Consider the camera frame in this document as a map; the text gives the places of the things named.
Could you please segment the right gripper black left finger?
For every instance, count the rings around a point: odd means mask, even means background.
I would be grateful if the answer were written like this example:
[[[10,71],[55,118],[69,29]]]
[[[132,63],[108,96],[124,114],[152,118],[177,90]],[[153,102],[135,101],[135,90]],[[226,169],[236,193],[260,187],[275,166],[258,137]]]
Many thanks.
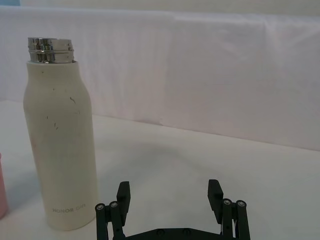
[[[112,223],[113,240],[125,240],[123,227],[126,223],[131,200],[130,183],[123,181],[119,184],[116,200],[109,205],[98,203],[95,206],[96,239],[108,240],[108,223]]]

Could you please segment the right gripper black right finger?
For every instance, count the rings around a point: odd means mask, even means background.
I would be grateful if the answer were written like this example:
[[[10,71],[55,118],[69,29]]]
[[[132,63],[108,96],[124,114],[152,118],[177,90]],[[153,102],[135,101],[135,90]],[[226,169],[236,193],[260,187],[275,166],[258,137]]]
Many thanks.
[[[224,198],[218,180],[208,181],[207,197],[223,240],[249,240],[250,230],[247,214],[247,203],[243,200],[231,201]]]

